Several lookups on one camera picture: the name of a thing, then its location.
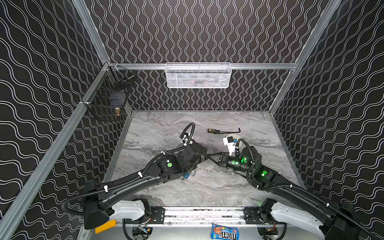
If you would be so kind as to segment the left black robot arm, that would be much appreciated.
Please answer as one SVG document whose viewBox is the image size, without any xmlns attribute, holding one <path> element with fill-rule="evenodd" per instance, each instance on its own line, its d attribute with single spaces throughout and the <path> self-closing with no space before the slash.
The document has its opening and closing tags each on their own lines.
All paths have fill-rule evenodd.
<svg viewBox="0 0 384 240">
<path fill-rule="evenodd" d="M 118 180 L 102 184 L 88 182 L 83 194 L 62 202 L 62 209 L 82 216 L 86 230 L 95 229 L 117 214 L 113 207 L 124 198 L 189 174 L 204 161 L 202 156 L 207 152 L 204 146 L 193 140 L 195 126 L 195 123 L 189 123 L 184 128 L 180 147 L 159 153 L 142 170 Z"/>
</svg>

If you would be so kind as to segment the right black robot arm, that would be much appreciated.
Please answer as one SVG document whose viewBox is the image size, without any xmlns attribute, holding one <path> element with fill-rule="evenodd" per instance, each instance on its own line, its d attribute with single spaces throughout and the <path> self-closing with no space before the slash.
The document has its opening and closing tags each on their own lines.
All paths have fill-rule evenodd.
<svg viewBox="0 0 384 240">
<path fill-rule="evenodd" d="M 292 183 L 277 171 L 262 164 L 262 156 L 245 140 L 223 139 L 228 152 L 219 153 L 218 166 L 232 169 L 245 177 L 259 191 L 280 196 L 298 207 L 290 209 L 274 199 L 259 207 L 257 219 L 266 224 L 284 223 L 317 235 L 322 240 L 357 240 L 361 233 L 372 240 L 377 237 L 355 217 L 354 207 L 336 204 Z"/>
</svg>

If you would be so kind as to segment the black yellow pry tool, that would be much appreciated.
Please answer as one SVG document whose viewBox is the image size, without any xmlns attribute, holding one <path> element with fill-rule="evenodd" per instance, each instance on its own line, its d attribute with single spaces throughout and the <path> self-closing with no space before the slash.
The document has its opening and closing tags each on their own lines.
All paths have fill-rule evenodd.
<svg viewBox="0 0 384 240">
<path fill-rule="evenodd" d="M 238 128 L 237 131 L 221 131 L 221 130 L 216 130 L 216 129 L 208 129 L 207 130 L 207 133 L 211 133 L 211 134 L 214 134 L 214 135 L 222 135 L 222 134 L 237 134 L 237 133 L 240 133 L 241 132 L 241 129 Z"/>
</svg>

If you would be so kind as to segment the m&m candy bag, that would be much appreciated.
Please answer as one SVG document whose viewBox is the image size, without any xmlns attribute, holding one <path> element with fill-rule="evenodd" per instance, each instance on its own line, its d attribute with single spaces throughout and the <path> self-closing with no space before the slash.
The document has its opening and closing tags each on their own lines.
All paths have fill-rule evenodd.
<svg viewBox="0 0 384 240">
<path fill-rule="evenodd" d="M 239 230 L 234 227 L 212 224 L 212 240 L 239 240 Z"/>
</svg>

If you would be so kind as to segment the white mesh basket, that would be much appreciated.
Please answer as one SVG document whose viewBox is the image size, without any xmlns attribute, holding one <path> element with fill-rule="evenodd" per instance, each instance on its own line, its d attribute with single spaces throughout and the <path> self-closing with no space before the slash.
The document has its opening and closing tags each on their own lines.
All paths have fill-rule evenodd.
<svg viewBox="0 0 384 240">
<path fill-rule="evenodd" d="M 176 63 L 165 64 L 167 87 L 171 89 L 226 89 L 229 87 L 230 63 Z"/>
</svg>

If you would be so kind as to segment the brass item in basket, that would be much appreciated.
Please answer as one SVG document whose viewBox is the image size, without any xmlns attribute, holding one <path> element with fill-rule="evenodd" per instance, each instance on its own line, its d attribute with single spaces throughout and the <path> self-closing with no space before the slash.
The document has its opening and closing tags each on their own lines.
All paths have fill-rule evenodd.
<svg viewBox="0 0 384 240">
<path fill-rule="evenodd" d="M 120 117 L 121 115 L 121 109 L 120 108 L 115 108 L 115 116 Z"/>
</svg>

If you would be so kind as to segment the yellow block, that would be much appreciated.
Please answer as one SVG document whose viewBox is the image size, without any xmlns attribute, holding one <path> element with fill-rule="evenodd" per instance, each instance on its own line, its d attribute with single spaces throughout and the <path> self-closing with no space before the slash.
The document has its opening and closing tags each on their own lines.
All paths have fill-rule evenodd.
<svg viewBox="0 0 384 240">
<path fill-rule="evenodd" d="M 118 224 L 117 220 L 108 221 L 107 223 L 105 223 L 99 227 L 96 227 L 95 228 L 95 234 L 100 234 L 106 230 L 109 230 L 109 229 L 115 227 L 117 224 Z"/>
</svg>

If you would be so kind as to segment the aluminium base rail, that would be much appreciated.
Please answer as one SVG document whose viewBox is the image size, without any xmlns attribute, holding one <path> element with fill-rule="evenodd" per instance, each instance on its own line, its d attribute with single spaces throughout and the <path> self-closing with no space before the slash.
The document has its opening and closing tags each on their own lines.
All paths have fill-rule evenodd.
<svg viewBox="0 0 384 240">
<path fill-rule="evenodd" d="M 311 214 L 277 203 L 271 212 L 262 215 L 258 207 L 150 207 L 145 210 L 142 203 L 123 201 L 112 207 L 111 216 L 90 217 L 85 222 L 87 229 L 95 229 L 116 220 L 128 220 L 131 225 L 149 223 L 161 226 L 195 226 L 202 227 L 211 223 L 240 227 L 245 225 L 282 225 L 287 223 L 309 230 L 318 229 L 321 221 Z"/>
</svg>

